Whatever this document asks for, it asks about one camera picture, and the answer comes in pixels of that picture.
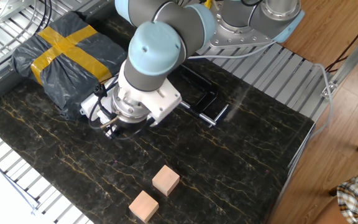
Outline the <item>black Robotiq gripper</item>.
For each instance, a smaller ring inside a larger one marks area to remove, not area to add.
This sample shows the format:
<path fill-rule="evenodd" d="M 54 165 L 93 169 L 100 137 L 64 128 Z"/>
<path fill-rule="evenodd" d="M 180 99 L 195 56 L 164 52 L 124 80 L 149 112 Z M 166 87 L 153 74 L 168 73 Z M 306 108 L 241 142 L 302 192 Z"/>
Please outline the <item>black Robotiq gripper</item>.
<path fill-rule="evenodd" d="M 116 139 L 121 133 L 133 133 L 143 127 L 146 121 L 142 121 L 140 123 L 125 123 L 121 120 L 116 122 L 114 125 L 108 126 L 104 131 L 104 135 L 108 139 Z"/>

